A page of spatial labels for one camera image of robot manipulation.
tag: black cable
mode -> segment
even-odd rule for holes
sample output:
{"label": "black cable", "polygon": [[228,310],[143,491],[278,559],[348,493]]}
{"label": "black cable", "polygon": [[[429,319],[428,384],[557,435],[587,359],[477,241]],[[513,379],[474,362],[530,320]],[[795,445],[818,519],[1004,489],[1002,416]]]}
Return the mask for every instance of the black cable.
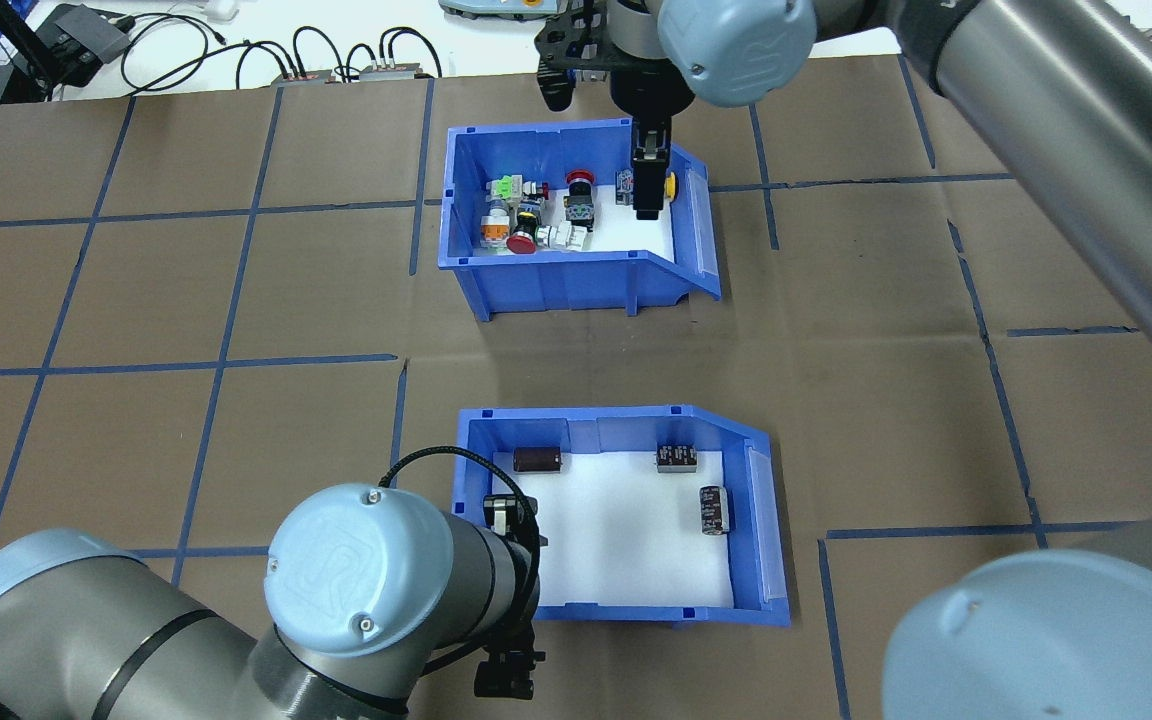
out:
{"label": "black cable", "polygon": [[202,54],[204,56],[207,55],[207,53],[211,51],[211,41],[209,39],[209,36],[214,37],[217,41],[220,41],[221,45],[225,45],[225,36],[220,35],[220,32],[217,31],[215,28],[204,22],[204,20],[191,17],[191,15],[177,15],[174,13],[142,13],[131,15],[131,18],[132,20],[152,18],[150,20],[149,23],[145,24],[145,26],[141,29],[138,33],[136,33],[136,36],[131,38],[131,44],[127,46],[127,50],[122,55],[122,59],[119,60],[119,73],[122,74],[123,82],[127,83],[127,85],[132,89],[132,94],[137,94],[137,92],[161,92],[164,90],[172,90],[173,88],[182,85],[182,83],[187,82],[189,78],[195,76],[198,69],[202,68],[202,59],[194,60],[191,61],[191,63],[182,65],[182,67],[179,67],[174,71],[180,73],[180,70],[188,68],[189,73],[184,74],[184,76],[182,77],[176,78],[174,82],[169,83],[169,85],[160,88],[156,88],[157,83],[168,78],[169,76],[165,76],[162,78],[156,79],[154,82],[146,83],[146,85],[137,85],[137,83],[134,83],[132,78],[128,77],[127,74],[127,60],[132,54],[132,50],[134,47],[137,46],[138,41],[141,41],[142,38],[145,37],[147,32],[152,31],[152,29],[154,29],[156,26],[160,26],[161,24],[169,22],[182,22],[188,26],[195,28],[196,31],[198,31],[198,35],[202,37]]}
{"label": "black cable", "polygon": [[382,31],[380,31],[380,40],[376,41],[376,50],[380,51],[380,59],[381,60],[385,59],[385,37],[388,37],[389,32],[399,31],[399,29],[403,29],[403,28],[404,26],[393,26],[393,28],[387,28],[387,29],[384,29]]}
{"label": "black cable", "polygon": [[[200,68],[202,63],[204,63],[204,60],[210,60],[211,58],[215,58],[215,55],[221,55],[223,53],[229,53],[230,50],[245,50],[247,47],[251,47],[251,46],[252,46],[252,44],[250,41],[243,40],[243,41],[240,41],[237,45],[228,45],[228,46],[225,46],[225,47],[220,47],[220,50],[212,50],[212,51],[210,51],[210,53],[205,53],[205,54],[198,55],[194,60],[189,60],[188,63],[182,63],[182,65],[179,65],[179,67],[169,69],[167,73],[161,74],[161,76],[159,76],[159,77],[157,77],[157,78],[154,78],[154,79],[145,83],[145,85],[143,85],[143,86],[134,86],[134,90],[131,92],[128,92],[128,94],[124,94],[123,97],[131,97],[134,94],[137,94],[137,92],[142,92],[143,88],[147,88],[149,92],[159,92],[159,91],[164,91],[164,90],[170,90],[170,88],[180,85],[180,83],[182,83],[185,79],[188,79],[189,77],[191,77],[194,73],[197,73],[198,68]],[[154,85],[157,85],[157,83],[164,82],[168,77],[174,76],[174,74],[180,73],[180,70],[183,70],[183,69],[188,68],[189,65],[195,65],[195,69],[189,70],[189,73],[187,74],[187,76],[184,78],[179,79],[177,82],[173,82],[172,85],[165,85],[162,88],[154,88]]]}
{"label": "black cable", "polygon": [[[371,58],[371,65],[376,65],[376,52],[371,50],[370,45],[366,45],[365,41],[361,41],[359,44],[353,46],[344,55],[344,68],[338,68],[338,74],[340,74],[340,77],[344,78],[346,82],[354,82],[362,76],[362,70],[353,67],[353,54],[357,53],[358,50],[365,50],[367,52],[367,56]],[[349,70],[355,70],[355,74],[350,74]]]}
{"label": "black cable", "polygon": [[282,77],[283,79],[289,79],[289,77],[291,77],[287,74],[287,65],[283,65],[283,59],[279,58],[278,53],[274,53],[274,51],[266,47],[266,45],[275,45],[275,43],[270,40],[252,41],[252,44],[248,45],[247,48],[243,50],[243,54],[238,55],[238,67],[234,68],[234,90],[242,90],[243,88],[243,60],[247,60],[247,55],[250,54],[252,50],[264,50],[266,53],[270,53],[271,58],[274,58],[275,63],[278,63],[279,77]]}
{"label": "black cable", "polygon": [[340,61],[340,50],[338,50],[335,43],[332,41],[332,38],[328,37],[328,33],[325,33],[324,31],[321,31],[321,29],[316,26],[298,26],[296,28],[296,32],[291,33],[291,54],[296,56],[296,69],[297,73],[301,73],[302,78],[305,77],[305,60],[301,59],[301,50],[297,46],[297,44],[300,41],[301,33],[305,31],[316,32],[317,35],[319,35],[319,37],[321,37],[326,41],[326,44],[328,44],[328,47],[332,50],[332,54],[335,55],[335,59],[338,60],[335,67],[338,68],[344,67],[344,63]]}
{"label": "black cable", "polygon": [[429,50],[429,54],[431,55],[431,58],[434,59],[434,69],[438,73],[438,77],[442,77],[444,63],[442,60],[438,59],[438,50],[434,50],[434,44],[430,41],[427,37],[420,35],[420,31],[417,31],[417,29],[412,29],[410,26],[399,28],[397,32],[389,36],[389,47],[388,47],[389,60],[394,59],[394,41],[397,40],[399,37],[402,37],[404,35],[410,35],[411,37],[419,38],[420,41],[424,41],[425,50]]}
{"label": "black cable", "polygon": [[296,58],[293,58],[291,53],[288,53],[287,47],[285,47],[281,41],[258,40],[253,41],[252,45],[270,45],[271,47],[278,47],[279,53],[283,54],[283,60],[287,60],[288,73],[296,69]]}
{"label": "black cable", "polygon": [[394,467],[391,468],[377,484],[384,488],[389,487],[399,470],[410,465],[416,460],[420,460],[420,457],[429,457],[431,455],[458,455],[461,457],[465,457],[465,460],[477,462],[477,464],[486,468],[490,473],[493,473],[497,478],[499,478],[500,482],[509,488],[509,492],[513,493],[515,501],[518,503],[518,511],[521,514],[520,523],[525,526],[530,525],[530,528],[528,528],[529,532],[526,532],[526,536],[532,538],[532,547],[524,548],[526,552],[531,553],[531,558],[526,561],[526,575],[522,581],[522,585],[517,585],[515,588],[515,596],[513,597],[513,601],[509,602],[509,609],[505,612],[503,615],[500,616],[500,619],[488,629],[484,630],[484,632],[479,632],[475,635],[475,637],[467,639],[465,643],[461,644],[461,646],[456,647],[456,650],[444,653],[442,655],[435,657],[434,660],[426,662],[425,669],[420,672],[422,676],[435,673],[435,670],[441,670],[444,667],[463,659],[463,657],[470,655],[470,653],[476,650],[484,647],[485,644],[492,639],[493,635],[500,632],[500,630],[507,626],[516,623],[518,617],[522,615],[522,609],[524,609],[526,602],[531,600],[531,593],[536,590],[536,575],[538,575],[540,566],[540,529],[536,526],[536,514],[531,510],[531,502],[526,500],[526,493],[522,492],[522,487],[518,487],[518,484],[509,477],[505,470],[500,469],[499,465],[495,465],[494,462],[487,460],[486,457],[476,454],[476,452],[465,450],[463,447],[452,445],[426,447],[425,450],[412,452],[411,455],[403,457],[399,462],[394,462]]}

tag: cable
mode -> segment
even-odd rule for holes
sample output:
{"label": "cable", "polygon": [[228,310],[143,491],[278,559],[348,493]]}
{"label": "cable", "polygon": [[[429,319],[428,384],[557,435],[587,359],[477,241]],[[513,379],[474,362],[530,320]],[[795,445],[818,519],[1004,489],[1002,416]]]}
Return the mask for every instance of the cable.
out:
{"label": "cable", "polygon": [[415,28],[401,26],[401,28],[396,28],[396,29],[397,29],[397,31],[389,36],[389,47],[388,47],[389,60],[394,59],[394,41],[397,40],[399,37],[402,37],[404,35],[410,35],[412,37],[419,38],[420,41],[424,41],[425,50],[429,50],[429,54],[431,55],[431,58],[434,59],[434,69],[438,73],[438,77],[442,77],[444,76],[444,61],[439,60],[439,58],[438,58],[438,50],[434,50],[434,44],[432,41],[430,41],[427,37],[425,37],[424,35],[420,35],[420,31],[417,31],[417,29],[415,29]]}
{"label": "cable", "polygon": [[[189,60],[188,63],[182,63],[182,65],[179,65],[179,67],[169,69],[167,73],[161,74],[161,76],[159,76],[159,77],[157,77],[157,78],[154,78],[154,79],[145,83],[145,85],[143,85],[143,86],[134,86],[132,91],[128,92],[128,94],[124,94],[123,97],[131,97],[134,94],[137,94],[137,92],[142,92],[143,88],[146,88],[147,90],[145,90],[145,91],[147,91],[147,92],[159,92],[159,91],[164,91],[164,90],[170,90],[170,88],[180,85],[180,83],[182,83],[185,79],[188,79],[189,77],[191,77],[194,73],[197,73],[198,71],[198,67],[200,67],[202,63],[204,63],[204,60],[210,60],[211,58],[215,58],[215,55],[221,55],[223,53],[229,53],[230,50],[245,50],[247,47],[251,47],[251,46],[252,46],[251,41],[243,40],[243,41],[240,41],[237,45],[228,45],[228,46],[225,46],[225,47],[220,47],[220,50],[212,50],[212,51],[210,51],[210,53],[205,53],[205,54],[198,55],[194,60]],[[154,88],[154,85],[157,85],[157,83],[164,82],[168,77],[174,76],[174,74],[180,73],[180,70],[183,70],[183,69],[188,68],[189,65],[195,65],[195,69],[192,69],[190,73],[188,73],[184,76],[184,78],[173,82],[172,85],[165,85],[162,88]]]}
{"label": "cable", "polygon": [[[353,54],[357,53],[358,50],[365,50],[367,52],[367,56],[371,58],[372,67],[376,67],[376,52],[372,51],[371,46],[366,45],[365,41],[361,41],[346,53],[344,68],[338,68],[339,76],[344,78],[346,82],[355,82],[362,76],[362,70],[353,67]],[[349,74],[349,70],[355,70],[356,74]]]}
{"label": "cable", "polygon": [[[206,22],[204,22],[204,20],[189,17],[189,15],[179,15],[174,13],[141,13],[131,15],[131,18],[132,20],[152,18],[150,20],[149,23],[145,24],[145,26],[141,29],[141,32],[136,33],[136,36],[131,38],[131,44],[127,46],[127,50],[122,55],[122,59],[119,60],[119,73],[122,74],[123,82],[127,83],[127,85],[132,89],[131,94],[137,94],[137,92],[161,92],[164,90],[172,90],[173,88],[182,85],[182,83],[187,82],[189,78],[195,76],[198,69],[202,68],[202,60],[210,56],[207,55],[211,51],[211,41],[209,39],[209,36],[215,38],[215,41],[220,41],[221,45],[225,45],[225,36],[220,35],[218,29],[207,24]],[[141,44],[142,38],[145,37],[147,32],[152,31],[152,29],[157,26],[162,26],[162,24],[170,22],[184,23],[188,26],[191,26],[192,29],[196,29],[196,31],[198,31],[198,35],[202,37],[200,58],[198,58],[197,60],[191,60],[189,61],[189,63],[181,65],[177,69],[173,70],[173,73],[168,74],[168,76],[157,78],[154,82],[145,83],[145,85],[137,85],[137,83],[132,82],[131,77],[128,77],[127,74],[128,58],[132,54],[134,47],[136,47],[137,44]],[[156,88],[157,83],[167,79],[169,76],[172,76],[172,74],[180,73],[180,70],[184,69],[189,69],[189,73],[184,74],[184,76],[176,78],[175,81],[169,83],[169,85]]]}
{"label": "cable", "polygon": [[282,77],[283,79],[289,78],[287,74],[287,65],[283,65],[282,58],[279,58],[278,53],[274,53],[274,51],[266,47],[266,45],[278,44],[271,40],[252,41],[252,44],[248,45],[247,48],[243,50],[243,54],[238,55],[238,67],[234,68],[234,90],[242,90],[243,88],[243,60],[247,60],[247,55],[250,54],[252,50],[264,50],[266,53],[270,53],[270,55],[274,58],[275,63],[278,63],[279,77]]}
{"label": "cable", "polygon": [[335,43],[332,41],[332,38],[328,37],[328,33],[325,33],[324,31],[321,31],[321,29],[316,26],[298,26],[296,28],[296,32],[291,33],[291,54],[296,56],[296,69],[297,73],[301,73],[302,78],[305,77],[305,60],[301,59],[301,50],[297,46],[297,44],[300,41],[301,33],[305,31],[316,32],[317,35],[319,35],[319,37],[321,37],[326,41],[326,44],[328,44],[328,47],[332,50],[332,54],[335,55],[335,59],[338,60],[335,67],[336,68],[344,67],[344,63],[340,61],[340,50],[338,50]]}
{"label": "cable", "polygon": [[530,601],[531,593],[536,590],[536,575],[538,575],[540,564],[540,529],[536,526],[536,514],[531,510],[531,502],[526,500],[526,493],[522,492],[518,484],[509,477],[505,470],[500,469],[499,465],[495,465],[494,462],[487,460],[486,457],[476,454],[476,452],[465,450],[463,447],[450,445],[426,447],[425,450],[412,452],[411,455],[403,457],[399,462],[394,462],[394,467],[391,468],[377,484],[384,488],[389,487],[394,477],[397,477],[399,470],[410,465],[416,460],[420,460],[420,457],[429,457],[431,455],[458,455],[461,457],[465,457],[465,460],[471,460],[477,462],[477,464],[483,468],[486,468],[490,473],[493,473],[500,479],[501,483],[506,484],[506,487],[509,488],[509,492],[513,493],[515,501],[518,503],[522,525],[531,530],[531,532],[526,533],[526,536],[532,538],[532,547],[524,548],[526,552],[531,553],[531,558],[526,561],[526,575],[522,581],[522,584],[515,588],[515,596],[513,597],[513,601],[509,602],[509,609],[505,612],[503,615],[500,616],[495,623],[493,623],[493,626],[484,630],[484,632],[479,632],[475,635],[475,637],[467,639],[465,643],[461,644],[461,646],[456,647],[456,650],[444,653],[442,655],[435,657],[434,660],[426,662],[425,669],[420,672],[422,676],[441,670],[444,667],[463,659],[463,657],[470,655],[470,653],[476,650],[484,647],[485,644],[492,639],[493,635],[500,632],[500,630],[505,629],[507,626],[516,623],[518,617],[522,615],[522,612],[524,612],[524,607],[526,607],[526,601]]}

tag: blue plastic bin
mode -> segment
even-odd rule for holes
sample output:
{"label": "blue plastic bin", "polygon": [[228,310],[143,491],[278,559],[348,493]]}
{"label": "blue plastic bin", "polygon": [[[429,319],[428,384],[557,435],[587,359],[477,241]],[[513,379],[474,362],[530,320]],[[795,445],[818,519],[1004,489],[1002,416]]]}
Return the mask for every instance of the blue plastic bin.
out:
{"label": "blue plastic bin", "polygon": [[[785,586],[772,450],[767,434],[691,406],[553,407],[553,409],[473,409],[460,416],[461,447],[492,457],[517,447],[559,447],[567,454],[645,450],[660,445],[691,445],[698,452],[722,453],[723,485],[730,499],[732,531],[727,561],[733,607],[602,606],[567,602],[540,606],[540,620],[649,620],[669,623],[723,621],[750,626],[789,626],[790,601]],[[492,492],[492,475],[464,458],[456,460],[452,511],[484,524],[483,498]],[[598,501],[581,507],[541,507],[567,518],[596,520]],[[541,551],[544,568],[545,553]]]}
{"label": "blue plastic bin", "polygon": [[584,168],[605,184],[628,167],[628,149],[627,119],[449,129],[438,266],[456,273],[477,319],[487,323],[493,313],[593,306],[624,306],[627,313],[637,314],[639,306],[676,305],[691,290],[722,297],[708,170],[677,145],[669,162],[679,182],[669,209],[672,263],[634,250],[475,258],[490,179],[522,174],[563,188],[568,170]]}

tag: light blue joint cover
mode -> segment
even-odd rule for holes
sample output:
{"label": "light blue joint cover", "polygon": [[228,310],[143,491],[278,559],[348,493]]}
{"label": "light blue joint cover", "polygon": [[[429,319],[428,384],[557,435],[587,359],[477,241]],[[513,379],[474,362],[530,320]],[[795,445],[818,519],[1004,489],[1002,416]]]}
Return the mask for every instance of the light blue joint cover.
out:
{"label": "light blue joint cover", "polygon": [[668,0],[660,46],[696,96],[722,108],[763,99],[812,54],[812,0]]}
{"label": "light blue joint cover", "polygon": [[1152,570],[1079,550],[984,566],[897,626],[882,717],[1152,717]]}
{"label": "light blue joint cover", "polygon": [[52,528],[38,530],[0,550],[0,597],[20,583],[61,564],[90,558],[129,558],[131,552],[93,538],[81,530]]}
{"label": "light blue joint cover", "polygon": [[452,530],[430,501],[353,483],[316,492],[270,544],[265,602],[283,635],[325,655],[392,646],[442,600]]}

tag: white foam liner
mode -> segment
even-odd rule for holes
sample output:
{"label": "white foam liner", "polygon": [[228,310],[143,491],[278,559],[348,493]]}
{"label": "white foam liner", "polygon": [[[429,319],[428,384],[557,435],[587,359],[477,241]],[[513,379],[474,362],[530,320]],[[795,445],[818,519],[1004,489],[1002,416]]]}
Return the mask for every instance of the white foam liner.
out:
{"label": "white foam liner", "polygon": [[700,532],[721,452],[699,452],[695,473],[658,473],[653,452],[563,454],[561,473],[514,473],[508,452],[493,461],[540,506],[540,605],[732,607],[727,536]]}

